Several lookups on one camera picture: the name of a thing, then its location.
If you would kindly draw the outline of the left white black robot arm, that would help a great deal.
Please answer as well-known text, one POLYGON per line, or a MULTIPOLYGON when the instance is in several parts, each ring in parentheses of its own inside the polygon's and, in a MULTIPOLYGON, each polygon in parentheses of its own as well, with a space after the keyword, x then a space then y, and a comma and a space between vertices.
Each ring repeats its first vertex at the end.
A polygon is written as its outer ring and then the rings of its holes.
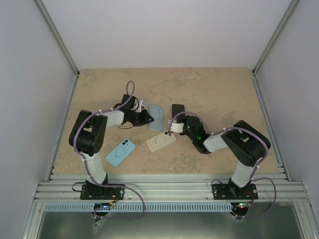
POLYGON ((100 150, 108 127, 130 123, 133 127, 147 125, 154 118, 136 97, 123 95, 122 101, 109 110, 81 110, 69 136, 69 145, 81 157, 92 193, 103 199, 109 194, 107 173, 102 166, 100 150))

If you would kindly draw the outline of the light blue phone case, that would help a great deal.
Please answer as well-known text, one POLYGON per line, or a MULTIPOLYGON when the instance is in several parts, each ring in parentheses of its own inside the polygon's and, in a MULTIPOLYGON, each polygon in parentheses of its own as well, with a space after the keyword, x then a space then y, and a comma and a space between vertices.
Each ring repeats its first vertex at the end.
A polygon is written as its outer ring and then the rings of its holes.
POLYGON ((150 105, 150 115, 154 119, 149 124, 150 129, 163 131, 163 108, 157 105, 150 105))

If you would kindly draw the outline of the black smartphone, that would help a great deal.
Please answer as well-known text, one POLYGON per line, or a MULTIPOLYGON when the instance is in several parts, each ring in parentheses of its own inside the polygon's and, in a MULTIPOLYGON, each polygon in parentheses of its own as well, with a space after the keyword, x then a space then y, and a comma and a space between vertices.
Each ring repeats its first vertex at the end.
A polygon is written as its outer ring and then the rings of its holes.
POLYGON ((172 104, 171 105, 171 116, 174 118, 177 114, 179 114, 179 117, 185 116, 185 106, 181 104, 172 104))

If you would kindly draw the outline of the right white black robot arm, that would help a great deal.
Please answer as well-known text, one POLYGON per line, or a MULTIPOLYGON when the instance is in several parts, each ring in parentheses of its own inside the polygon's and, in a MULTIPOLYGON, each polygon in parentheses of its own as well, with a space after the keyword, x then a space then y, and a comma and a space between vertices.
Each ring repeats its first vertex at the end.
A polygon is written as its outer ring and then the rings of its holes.
POLYGON ((184 124, 180 134, 186 135, 199 153, 210 154, 224 148, 231 150, 238 164, 227 187, 231 197, 242 198, 257 167, 268 156, 270 141, 243 120, 211 134, 196 116, 178 116, 177 122, 184 124))

